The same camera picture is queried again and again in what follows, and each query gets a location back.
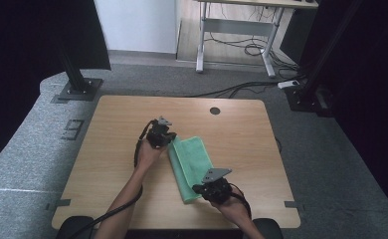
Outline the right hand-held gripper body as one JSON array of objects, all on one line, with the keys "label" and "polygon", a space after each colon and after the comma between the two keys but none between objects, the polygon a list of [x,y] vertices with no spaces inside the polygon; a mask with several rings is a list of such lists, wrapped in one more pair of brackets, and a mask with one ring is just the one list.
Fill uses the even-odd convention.
[{"label": "right hand-held gripper body", "polygon": [[226,202],[232,193],[232,186],[225,178],[231,173],[230,168],[210,168],[202,179],[202,196],[217,204]]}]

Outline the green microfibre cloth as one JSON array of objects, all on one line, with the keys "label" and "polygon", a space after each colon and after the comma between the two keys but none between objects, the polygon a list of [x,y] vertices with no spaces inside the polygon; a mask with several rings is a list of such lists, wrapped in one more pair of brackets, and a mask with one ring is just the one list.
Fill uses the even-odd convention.
[{"label": "green microfibre cloth", "polygon": [[199,136],[176,136],[168,145],[168,156],[183,203],[199,198],[192,186],[201,184],[205,173],[213,167],[203,140]]}]

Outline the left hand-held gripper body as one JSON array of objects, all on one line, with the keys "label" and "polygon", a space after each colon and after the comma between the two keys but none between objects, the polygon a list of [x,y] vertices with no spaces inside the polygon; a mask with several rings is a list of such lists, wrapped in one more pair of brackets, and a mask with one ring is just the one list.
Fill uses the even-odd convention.
[{"label": "left hand-held gripper body", "polygon": [[153,121],[152,128],[148,131],[146,137],[152,147],[158,148],[170,143],[165,136],[169,133],[170,126],[171,122],[164,117],[159,117]]}]

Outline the white metal desk frame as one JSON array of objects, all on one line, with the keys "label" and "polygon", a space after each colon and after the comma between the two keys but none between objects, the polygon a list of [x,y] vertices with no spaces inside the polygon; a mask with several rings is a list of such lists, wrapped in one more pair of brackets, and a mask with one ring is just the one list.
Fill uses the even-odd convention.
[{"label": "white metal desk frame", "polygon": [[[315,0],[196,0],[200,3],[200,41],[197,48],[196,72],[204,71],[204,41],[205,33],[222,33],[234,35],[252,35],[268,38],[264,50],[260,52],[266,72],[270,78],[276,76],[270,58],[270,51],[278,32],[284,11],[291,9],[317,9]],[[214,19],[207,16],[208,6],[212,3],[240,6],[273,7],[276,10],[275,19],[271,23]]]}]

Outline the black metal stand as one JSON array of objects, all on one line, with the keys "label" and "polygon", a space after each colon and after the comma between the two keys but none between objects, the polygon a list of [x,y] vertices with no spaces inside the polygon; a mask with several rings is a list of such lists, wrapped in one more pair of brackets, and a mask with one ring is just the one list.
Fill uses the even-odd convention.
[{"label": "black metal stand", "polygon": [[68,82],[62,91],[53,98],[54,104],[65,104],[69,101],[92,102],[99,90],[102,79],[85,78],[77,68],[65,49],[62,39],[53,37],[59,60],[68,77]]},{"label": "black metal stand", "polygon": [[346,0],[348,7],[344,10],[336,28],[328,38],[316,60],[307,71],[307,81],[300,87],[285,89],[290,108],[295,112],[317,113],[330,115],[330,91],[322,84],[323,75],[329,67],[329,60],[334,58],[335,47],[341,42],[342,35],[347,30],[352,18],[363,0]]}]

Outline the person's right hand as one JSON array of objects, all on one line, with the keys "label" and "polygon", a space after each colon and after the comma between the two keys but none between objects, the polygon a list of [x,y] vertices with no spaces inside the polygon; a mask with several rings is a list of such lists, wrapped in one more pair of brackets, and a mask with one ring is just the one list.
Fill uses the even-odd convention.
[{"label": "person's right hand", "polygon": [[247,229],[252,222],[247,209],[236,198],[231,197],[223,204],[212,202],[211,205],[220,211],[228,221],[234,223],[242,230]]}]

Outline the black computer case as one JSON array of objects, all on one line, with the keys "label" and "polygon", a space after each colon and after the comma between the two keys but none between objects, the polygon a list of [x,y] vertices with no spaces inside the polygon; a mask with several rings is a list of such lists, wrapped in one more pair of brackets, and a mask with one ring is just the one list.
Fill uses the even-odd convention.
[{"label": "black computer case", "polygon": [[280,49],[296,64],[300,63],[313,18],[311,10],[294,9],[292,12]]}]

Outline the white power strip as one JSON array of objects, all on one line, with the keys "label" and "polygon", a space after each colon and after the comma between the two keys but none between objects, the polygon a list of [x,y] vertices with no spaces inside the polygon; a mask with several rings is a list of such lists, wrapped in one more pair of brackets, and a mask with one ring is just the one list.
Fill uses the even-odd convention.
[{"label": "white power strip", "polygon": [[278,83],[278,88],[281,90],[285,88],[297,87],[297,86],[299,86],[299,81],[297,80],[284,81],[284,82]]}]

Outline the black curtain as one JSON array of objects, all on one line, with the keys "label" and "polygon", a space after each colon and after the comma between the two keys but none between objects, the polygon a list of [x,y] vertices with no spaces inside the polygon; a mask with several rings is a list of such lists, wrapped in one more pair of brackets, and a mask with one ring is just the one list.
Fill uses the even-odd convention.
[{"label": "black curtain", "polygon": [[310,77],[388,197],[388,0],[317,0]]},{"label": "black curtain", "polygon": [[66,63],[110,68],[95,0],[0,0],[0,152]]}]

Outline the person's left hand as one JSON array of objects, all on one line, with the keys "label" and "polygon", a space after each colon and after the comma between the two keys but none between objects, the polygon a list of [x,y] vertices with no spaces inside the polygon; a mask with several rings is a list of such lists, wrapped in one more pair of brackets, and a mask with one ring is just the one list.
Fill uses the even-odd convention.
[{"label": "person's left hand", "polygon": [[166,150],[165,146],[152,147],[147,139],[141,141],[137,156],[136,169],[147,171],[159,159],[161,153]]}]

